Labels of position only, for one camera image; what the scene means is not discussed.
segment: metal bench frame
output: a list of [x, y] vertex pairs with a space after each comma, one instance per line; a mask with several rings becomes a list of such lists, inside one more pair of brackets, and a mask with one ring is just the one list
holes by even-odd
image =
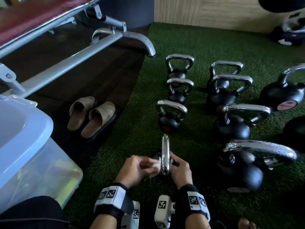
[[[18, 38], [15, 38], [2, 45], [0, 47], [0, 59], [26, 43], [32, 41], [34, 38], [42, 35], [43, 33], [51, 31], [53, 28], [62, 25], [64, 22], [71, 19], [81, 11], [85, 11], [88, 17], [91, 18], [94, 16], [95, 18], [100, 19], [104, 23], [111, 26], [110, 29], [101, 28], [96, 30], [92, 36], [92, 43], [87, 48], [60, 61], [58, 64], [53, 65], [52, 67], [44, 70], [21, 84], [16, 81], [16, 74], [12, 70], [0, 63], [0, 81], [10, 88], [8, 91], [2, 93], [2, 95], [17, 95], [21, 98], [26, 98], [122, 37], [133, 38], [143, 42], [147, 48], [147, 56], [155, 56], [156, 52], [154, 46], [146, 36], [134, 32], [128, 32], [126, 31], [125, 22], [102, 15], [99, 5], [95, 4], [98, 1], [100, 0], [92, 0], [89, 3], [71, 9], [70, 11], [59, 15], [56, 18], [51, 19], [50, 21], [37, 26], [35, 29], [32, 29], [25, 34], [20, 35]], [[99, 40], [100, 34], [109, 35]]]

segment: container lid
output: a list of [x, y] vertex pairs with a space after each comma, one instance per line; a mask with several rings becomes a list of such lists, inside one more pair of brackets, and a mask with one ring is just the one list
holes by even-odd
[[0, 95], [0, 189], [47, 142], [53, 121], [29, 100]]

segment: bolt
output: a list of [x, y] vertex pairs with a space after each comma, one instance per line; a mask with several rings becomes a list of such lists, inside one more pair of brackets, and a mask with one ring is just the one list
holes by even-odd
[[6, 74], [6, 77], [8, 77], [9, 79], [13, 79], [13, 75], [11, 74]]

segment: artificial turf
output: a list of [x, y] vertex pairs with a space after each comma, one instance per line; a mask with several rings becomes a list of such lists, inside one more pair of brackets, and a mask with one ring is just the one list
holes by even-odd
[[[93, 221], [93, 206], [100, 191], [111, 183], [125, 159], [133, 154], [151, 156], [161, 144], [163, 132], [158, 127], [156, 102], [167, 99], [165, 57], [173, 53], [194, 56], [195, 63], [187, 74], [196, 87], [204, 87], [209, 66], [218, 60], [241, 61], [240, 74], [254, 79], [252, 87], [238, 97], [238, 103], [254, 103], [260, 90], [286, 68], [302, 60], [291, 47], [270, 41], [263, 34], [153, 23], [149, 39], [157, 57], [145, 58], [138, 83], [110, 137], [99, 150], [92, 165], [65, 208], [65, 214], [77, 220], [80, 228]], [[173, 61], [174, 67], [183, 62]], [[289, 79], [304, 81], [299, 72]], [[178, 131], [170, 134], [171, 150], [190, 164], [193, 182], [206, 199], [211, 217], [234, 225], [240, 217], [254, 221], [261, 228], [305, 228], [303, 192], [305, 162], [276, 167], [265, 173], [262, 188], [250, 194], [232, 194], [223, 190], [213, 171], [214, 142], [211, 127], [216, 116], [205, 111], [206, 94], [195, 88], [188, 96], [188, 114]], [[251, 139], [283, 142], [278, 136], [285, 123], [302, 115], [305, 104], [277, 112], [251, 129]], [[156, 228], [154, 212], [158, 197], [172, 196], [175, 186], [170, 179], [144, 179], [129, 190], [141, 204], [140, 228]]]

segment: wrist strap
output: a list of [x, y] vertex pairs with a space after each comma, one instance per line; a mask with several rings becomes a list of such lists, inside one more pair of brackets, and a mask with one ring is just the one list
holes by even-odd
[[186, 218], [194, 213], [202, 214], [208, 222], [210, 221], [210, 213], [204, 197], [194, 185], [187, 184], [178, 190], [175, 208], [177, 218], [182, 223], [185, 223]]
[[102, 189], [94, 205], [95, 216], [100, 214], [112, 215], [119, 224], [124, 213], [132, 214], [134, 205], [126, 191], [127, 187], [121, 183], [112, 183], [109, 187]]

